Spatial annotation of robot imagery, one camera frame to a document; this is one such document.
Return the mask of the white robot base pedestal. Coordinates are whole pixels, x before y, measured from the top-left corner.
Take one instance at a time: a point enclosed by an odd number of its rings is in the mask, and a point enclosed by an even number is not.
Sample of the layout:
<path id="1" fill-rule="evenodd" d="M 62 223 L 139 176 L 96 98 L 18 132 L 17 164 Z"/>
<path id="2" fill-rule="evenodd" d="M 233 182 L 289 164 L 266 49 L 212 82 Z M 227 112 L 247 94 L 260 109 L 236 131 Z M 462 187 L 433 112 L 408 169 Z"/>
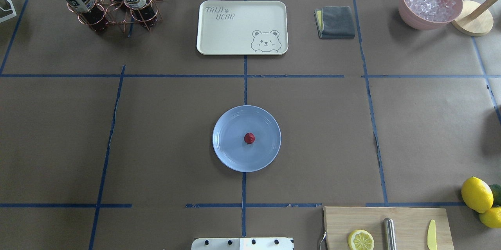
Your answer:
<path id="1" fill-rule="evenodd" d="M 192 250 L 294 250 L 294 239 L 289 237 L 226 237 L 199 238 Z"/>

